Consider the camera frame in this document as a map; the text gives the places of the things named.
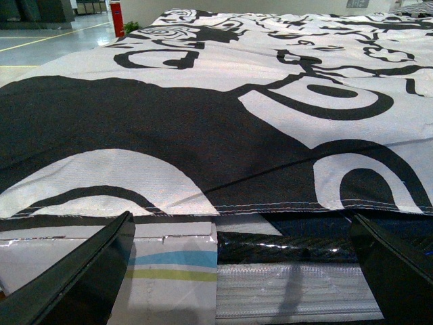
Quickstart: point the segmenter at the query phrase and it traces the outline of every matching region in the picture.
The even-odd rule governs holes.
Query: black curved shape
[[[379,173],[371,169],[349,171],[340,184],[340,198],[344,207],[353,207],[364,200],[386,202],[388,209],[398,210],[390,186]]]
[[[165,215],[166,213],[161,211],[159,208],[155,207],[153,203],[147,200],[147,198],[142,195],[127,190],[125,188],[119,188],[116,186],[89,186],[88,188],[75,188],[73,190],[64,192],[57,196],[52,196],[51,198],[46,198],[45,200],[40,200],[33,203],[28,208],[21,210],[19,213],[15,214],[12,218],[22,217],[23,215],[30,215],[35,211],[39,210],[41,207],[49,207],[51,205],[59,205],[67,203],[71,200],[77,198],[86,198],[88,196],[96,195],[107,195],[116,198],[124,198],[125,200],[133,201],[137,203],[140,207],[158,215]]]
[[[378,100],[373,104],[361,108],[332,110],[330,108],[323,108],[316,105],[310,105],[308,103],[299,102],[298,100],[294,100],[290,97],[286,97],[284,95],[275,93],[273,91],[260,90],[260,92],[263,95],[271,98],[272,100],[275,100],[276,102],[279,102],[280,104],[283,104],[299,112],[314,117],[324,118],[327,120],[335,120],[335,121],[357,121],[366,118],[371,118],[380,115],[382,113],[385,113],[394,104],[394,100],[392,99],[392,97],[377,91],[370,91],[375,95],[377,95],[378,97]]]
[[[387,166],[402,181],[415,204],[424,212],[432,212],[432,209],[429,208],[432,203],[415,171],[403,158],[386,146],[365,140],[346,139],[327,142],[313,149],[317,160],[347,153],[361,154]]]
[[[187,68],[192,68],[194,66],[194,61],[198,58],[198,52],[190,50],[178,50],[178,49],[149,49],[143,51],[130,51],[122,54],[117,54],[114,56],[114,61],[123,68],[128,69],[144,69],[144,68],[161,68],[160,66],[144,66],[141,64],[136,64],[130,61],[129,57],[140,53],[150,53],[150,52],[184,52],[186,56],[179,60],[167,60],[163,62],[167,68],[174,67],[179,70],[184,70]]]
[[[355,98],[358,96],[356,91],[351,91],[347,89],[341,89],[337,87],[330,87],[324,85],[307,85],[306,88],[309,91],[318,93],[319,95],[325,95],[337,98]]]

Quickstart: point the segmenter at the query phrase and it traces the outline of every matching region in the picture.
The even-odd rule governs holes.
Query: yellow floor line
[[[20,45],[13,46],[13,47],[8,47],[7,49],[0,49],[0,53],[4,52],[4,51],[9,51],[10,49],[17,49],[17,48],[19,48],[21,46],[26,46],[26,45],[35,44],[35,43],[38,43],[38,42],[48,41],[49,39],[55,39],[57,37],[66,36],[66,35],[69,35],[69,34],[80,32],[82,30],[86,30],[86,29],[89,29],[89,28],[95,28],[95,27],[106,25],[106,24],[109,24],[109,23],[110,22],[104,22],[102,24],[98,24],[98,25],[95,25],[95,26],[90,26],[90,27],[86,27],[86,28],[82,28],[82,29],[77,29],[77,30],[74,30],[72,32],[67,32],[67,33],[65,32],[64,34],[61,34],[61,35],[47,37],[46,39],[38,39],[37,41],[33,41],[33,42],[29,42],[29,43],[24,43],[24,44],[20,44]]]
[[[0,66],[1,68],[37,68],[38,66]]]

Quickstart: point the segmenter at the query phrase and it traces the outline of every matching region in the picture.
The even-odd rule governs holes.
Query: blue stripe
[[[178,264],[203,267],[217,267],[217,252],[179,251],[141,256],[131,259],[129,265]]]

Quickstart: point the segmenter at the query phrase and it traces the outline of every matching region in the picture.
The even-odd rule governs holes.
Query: white wall
[[[150,25],[162,12],[172,8],[209,12],[256,12],[261,14],[363,15],[388,12],[395,0],[370,0],[367,9],[346,9],[347,0],[122,0],[123,22]]]

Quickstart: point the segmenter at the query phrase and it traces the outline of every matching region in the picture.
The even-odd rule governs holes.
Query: green plant
[[[140,29],[140,25],[138,25],[138,22],[128,22],[127,24],[123,25],[123,31],[126,34],[129,34],[133,32],[134,30]]]

